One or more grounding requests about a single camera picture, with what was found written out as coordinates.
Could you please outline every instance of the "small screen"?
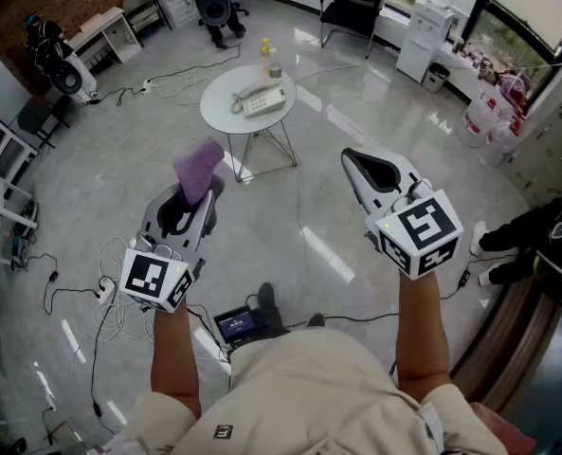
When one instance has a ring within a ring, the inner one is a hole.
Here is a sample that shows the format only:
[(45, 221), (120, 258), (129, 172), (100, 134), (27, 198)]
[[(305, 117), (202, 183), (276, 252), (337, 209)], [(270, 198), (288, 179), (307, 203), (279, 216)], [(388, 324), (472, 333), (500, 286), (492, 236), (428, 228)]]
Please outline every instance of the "small screen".
[(225, 340), (244, 335), (255, 328), (255, 323), (249, 312), (236, 314), (234, 317), (225, 318), (218, 322), (220, 332)]

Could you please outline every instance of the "yellow bottle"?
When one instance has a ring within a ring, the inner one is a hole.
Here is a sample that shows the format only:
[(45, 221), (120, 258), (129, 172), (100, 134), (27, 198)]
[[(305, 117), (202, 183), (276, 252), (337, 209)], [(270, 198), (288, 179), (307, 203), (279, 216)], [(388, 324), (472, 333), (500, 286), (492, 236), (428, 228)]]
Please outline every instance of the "yellow bottle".
[(262, 68), (263, 76), (268, 78), (270, 76), (270, 41), (267, 37), (262, 39), (262, 45), (260, 45), (260, 53), (262, 54)]

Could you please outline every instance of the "trash can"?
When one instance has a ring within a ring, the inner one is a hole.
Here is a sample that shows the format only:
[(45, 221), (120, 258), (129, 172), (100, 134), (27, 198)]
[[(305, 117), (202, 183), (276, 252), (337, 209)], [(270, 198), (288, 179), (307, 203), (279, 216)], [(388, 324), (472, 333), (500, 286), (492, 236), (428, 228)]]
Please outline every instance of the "trash can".
[(440, 64), (434, 63), (426, 71), (422, 86), (430, 93), (436, 93), (449, 76), (449, 71)]

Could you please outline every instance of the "shoe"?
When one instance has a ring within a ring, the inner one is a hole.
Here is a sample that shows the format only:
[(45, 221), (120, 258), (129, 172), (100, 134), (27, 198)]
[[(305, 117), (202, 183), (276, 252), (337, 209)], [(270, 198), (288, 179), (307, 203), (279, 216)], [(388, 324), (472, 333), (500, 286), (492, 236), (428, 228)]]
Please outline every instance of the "shoe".
[(263, 283), (258, 291), (258, 307), (262, 312), (270, 312), (277, 308), (274, 299), (274, 288), (269, 282)]
[(241, 28), (234, 32), (234, 35), (236, 35), (237, 39), (243, 39), (243, 37), (245, 36), (246, 28), (243, 24), (239, 24), (239, 26), (241, 26)]
[(491, 284), (491, 280), (489, 280), (489, 273), (491, 273), (492, 269), (497, 268), (500, 265), (501, 265), (501, 263), (493, 263), (487, 271), (485, 271), (483, 273), (480, 273), (480, 275), (479, 275), (480, 286), (487, 286), (487, 285)]
[(218, 49), (227, 49), (227, 45), (224, 44), (224, 41), (222, 39), (215, 39), (213, 43)]
[(325, 317), (322, 314), (314, 314), (306, 323), (306, 327), (324, 327)]
[(470, 243), (470, 252), (475, 256), (480, 256), (482, 248), (479, 245), (480, 238), (484, 236), (489, 229), (484, 221), (478, 221), (472, 229), (472, 242)]

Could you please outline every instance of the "phone handset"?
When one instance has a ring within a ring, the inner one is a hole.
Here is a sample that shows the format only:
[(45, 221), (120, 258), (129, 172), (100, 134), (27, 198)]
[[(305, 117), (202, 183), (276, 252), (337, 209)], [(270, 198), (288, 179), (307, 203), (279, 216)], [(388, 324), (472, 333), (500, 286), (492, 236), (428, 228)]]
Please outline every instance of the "phone handset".
[(234, 115), (238, 115), (243, 111), (243, 101), (253, 96), (256, 93), (260, 93), (265, 91), (266, 89), (273, 88), (278, 86), (277, 82), (256, 82), (255, 84), (250, 84), (247, 86), (243, 91), (240, 93), (232, 93), (232, 98), (234, 98), (234, 102), (232, 102), (232, 106), (230, 110)]

